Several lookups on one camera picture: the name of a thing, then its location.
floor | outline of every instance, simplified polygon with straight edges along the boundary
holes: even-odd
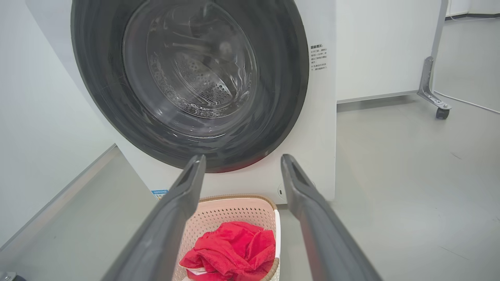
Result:
[[[435,89],[500,110],[499,32],[500,20],[446,22]],[[331,206],[386,281],[500,276],[500,115],[443,100],[447,120],[416,95],[338,106]],[[0,270],[98,280],[155,202],[120,154]],[[279,211],[280,277],[312,280],[299,223]]]

sticker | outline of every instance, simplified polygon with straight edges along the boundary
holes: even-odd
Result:
[[[166,189],[163,189],[163,190],[151,190],[151,192],[153,193],[153,195],[156,197],[156,199],[160,200],[162,199],[163,195],[169,193],[168,190]]]
[[[310,48],[310,66],[311,71],[324,70],[327,68],[327,48],[323,44],[312,45]]]

washing machine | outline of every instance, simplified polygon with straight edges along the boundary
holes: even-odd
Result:
[[[286,203],[293,155],[335,194],[335,2],[26,0],[54,51],[157,198],[206,156],[202,197]]]

red cloth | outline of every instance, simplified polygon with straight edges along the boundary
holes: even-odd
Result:
[[[196,281],[260,281],[275,259],[276,240],[272,230],[243,221],[224,222],[214,232],[198,238],[179,265],[205,268],[205,274],[187,276]]]

white cable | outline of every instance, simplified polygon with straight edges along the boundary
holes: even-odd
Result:
[[[482,21],[482,20],[495,20],[495,19],[500,19],[500,17],[488,17],[488,18],[478,18],[478,19],[462,19],[462,20],[457,20],[457,19],[454,19],[453,16],[451,15],[452,14],[452,4],[453,4],[453,0],[449,0],[449,18],[452,19],[453,21],[455,22],[471,22],[471,21]]]
[[[456,98],[456,97],[452,97],[452,96],[449,96],[449,95],[445,95],[443,93],[440,93],[438,91],[434,91],[434,93],[438,94],[438,95],[441,95],[443,97],[446,97],[448,99],[452,99],[452,100],[455,100],[455,101],[459,101],[459,102],[462,102],[462,103],[465,103],[465,104],[468,104],[468,105],[471,105],[471,106],[475,106],[475,107],[478,107],[480,109],[484,109],[484,110],[487,110],[487,111],[491,111],[491,112],[494,112],[496,114],[500,114],[500,111],[496,111],[494,109],[491,109],[491,108],[488,108],[488,107],[484,107],[484,106],[481,106],[479,104],[475,104],[475,103],[472,103],[470,101],[466,101],[466,100],[463,100],[463,99],[459,99],[459,98]]]

